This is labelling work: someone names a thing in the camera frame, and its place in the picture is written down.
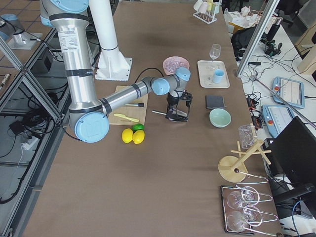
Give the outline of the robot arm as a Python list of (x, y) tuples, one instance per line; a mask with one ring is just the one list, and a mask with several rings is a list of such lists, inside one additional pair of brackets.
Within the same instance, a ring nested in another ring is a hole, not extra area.
[(188, 115), (176, 109), (180, 101), (187, 106), (192, 101), (185, 90), (191, 73), (184, 67), (172, 75), (145, 77), (108, 97), (97, 97), (96, 79), (126, 81), (132, 64), (119, 50), (109, 1), (42, 0), (40, 17), (58, 33), (72, 99), (69, 126), (79, 140), (102, 140), (109, 131), (108, 115), (150, 92), (167, 95), (168, 119), (187, 121)]

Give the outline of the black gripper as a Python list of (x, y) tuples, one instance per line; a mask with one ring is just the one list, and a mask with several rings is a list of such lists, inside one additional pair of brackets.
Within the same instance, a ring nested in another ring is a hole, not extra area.
[(192, 94), (185, 90), (182, 93), (179, 91), (172, 92), (175, 92), (175, 95), (172, 95), (170, 92), (167, 94), (168, 110), (165, 117), (171, 121), (188, 121), (188, 114), (175, 109), (175, 107), (177, 107), (180, 100), (183, 100), (186, 102), (186, 106), (190, 108), (193, 98)]

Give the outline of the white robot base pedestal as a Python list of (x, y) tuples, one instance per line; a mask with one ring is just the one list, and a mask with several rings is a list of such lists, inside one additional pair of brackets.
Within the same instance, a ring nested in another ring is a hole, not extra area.
[(132, 58), (125, 58), (119, 50), (110, 2), (91, 0), (89, 7), (101, 47), (95, 78), (128, 81)]

